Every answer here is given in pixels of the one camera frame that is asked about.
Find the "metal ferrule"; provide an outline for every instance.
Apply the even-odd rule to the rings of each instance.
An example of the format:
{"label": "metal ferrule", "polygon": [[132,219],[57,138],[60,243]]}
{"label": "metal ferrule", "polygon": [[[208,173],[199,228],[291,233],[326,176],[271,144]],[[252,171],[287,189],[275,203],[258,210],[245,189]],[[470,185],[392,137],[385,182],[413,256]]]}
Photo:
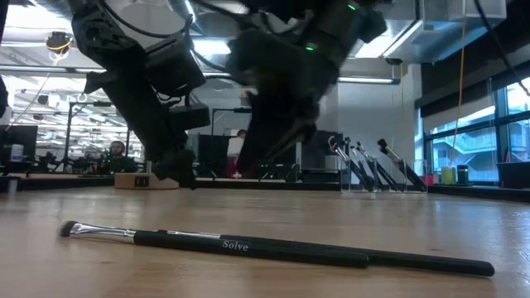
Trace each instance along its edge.
{"label": "metal ferrule", "polygon": [[136,230],[130,228],[104,227],[86,223],[76,223],[70,230],[70,237],[104,239],[125,243],[134,243],[135,233]]}
{"label": "metal ferrule", "polygon": [[332,148],[333,152],[337,153],[340,158],[342,158],[342,160],[344,162],[348,162],[349,161],[349,156],[346,154],[346,152],[344,152],[342,149],[340,149],[340,147],[338,146],[335,146],[334,148]]}
{"label": "metal ferrule", "polygon": [[363,148],[361,148],[360,152],[364,156],[364,158],[366,158],[367,161],[373,161],[373,157],[371,157]]}
{"label": "metal ferrule", "polygon": [[394,162],[401,162],[401,157],[399,157],[398,154],[396,154],[396,152],[394,152],[392,149],[390,149],[390,147],[385,147],[385,149],[387,149],[387,156],[390,157],[391,160],[393,160]]}
{"label": "metal ferrule", "polygon": [[183,235],[183,236],[192,236],[197,238],[208,238],[208,239],[220,239],[221,235],[210,234],[210,233],[192,233],[192,232],[179,232],[179,231],[167,231],[170,235]]}
{"label": "metal ferrule", "polygon": [[359,159],[359,154],[357,154],[357,151],[355,150],[351,150],[351,154],[352,156],[354,157],[354,159],[358,162],[360,162],[360,159]]}

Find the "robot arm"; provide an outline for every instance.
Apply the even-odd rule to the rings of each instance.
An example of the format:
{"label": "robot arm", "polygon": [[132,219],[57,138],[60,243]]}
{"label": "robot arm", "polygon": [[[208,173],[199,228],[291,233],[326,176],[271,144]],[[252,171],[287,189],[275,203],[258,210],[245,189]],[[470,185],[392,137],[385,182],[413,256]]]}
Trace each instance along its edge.
{"label": "robot arm", "polygon": [[[311,10],[313,17],[295,42],[235,17],[242,31],[229,43],[225,70],[236,82],[252,84],[258,91],[249,95],[252,119],[238,159],[240,171],[311,138],[320,97],[336,83],[355,42],[370,42],[386,31],[383,17],[371,9],[376,2],[245,1],[251,13],[265,10],[288,20]],[[88,74],[85,92],[105,91],[146,148],[147,159],[156,162],[153,172],[159,179],[172,178],[193,189],[194,157],[184,147],[185,130],[210,125],[208,107],[186,100],[184,106],[167,108],[157,96],[189,99],[191,90],[206,80],[190,53],[189,31],[161,36],[164,40],[143,49],[114,18],[102,0],[84,0],[75,7],[72,28],[79,50],[107,70]]]}

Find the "yellow cup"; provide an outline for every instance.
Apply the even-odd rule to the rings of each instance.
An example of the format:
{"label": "yellow cup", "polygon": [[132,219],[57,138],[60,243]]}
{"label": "yellow cup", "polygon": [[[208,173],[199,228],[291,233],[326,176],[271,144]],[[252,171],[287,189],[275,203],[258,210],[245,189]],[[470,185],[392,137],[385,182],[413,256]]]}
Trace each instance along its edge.
{"label": "yellow cup", "polygon": [[456,184],[456,168],[454,166],[443,166],[441,168],[441,183],[443,185]]}

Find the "person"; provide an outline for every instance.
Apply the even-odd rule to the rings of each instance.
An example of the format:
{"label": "person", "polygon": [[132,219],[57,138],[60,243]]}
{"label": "person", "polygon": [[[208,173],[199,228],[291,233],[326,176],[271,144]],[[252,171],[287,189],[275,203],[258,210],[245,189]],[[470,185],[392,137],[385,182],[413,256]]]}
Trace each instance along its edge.
{"label": "person", "polygon": [[124,156],[125,144],[114,141],[110,144],[110,153],[103,156],[99,165],[99,174],[112,175],[114,173],[133,173],[137,171],[136,164],[132,158]]}
{"label": "person", "polygon": [[228,150],[228,167],[227,176],[230,178],[241,178],[241,174],[238,173],[236,165],[238,164],[239,153],[243,147],[245,136],[247,131],[240,129],[236,137],[230,139],[229,150]]}

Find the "table surface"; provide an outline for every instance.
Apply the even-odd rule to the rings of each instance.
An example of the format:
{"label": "table surface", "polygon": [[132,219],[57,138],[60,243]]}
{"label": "table surface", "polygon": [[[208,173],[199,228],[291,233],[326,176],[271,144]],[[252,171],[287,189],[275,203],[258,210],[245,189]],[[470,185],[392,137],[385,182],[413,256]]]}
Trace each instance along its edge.
{"label": "table surface", "polygon": [[[463,257],[492,278],[58,238],[66,220]],[[50,190],[0,195],[0,297],[529,297],[530,206],[420,194]]]}

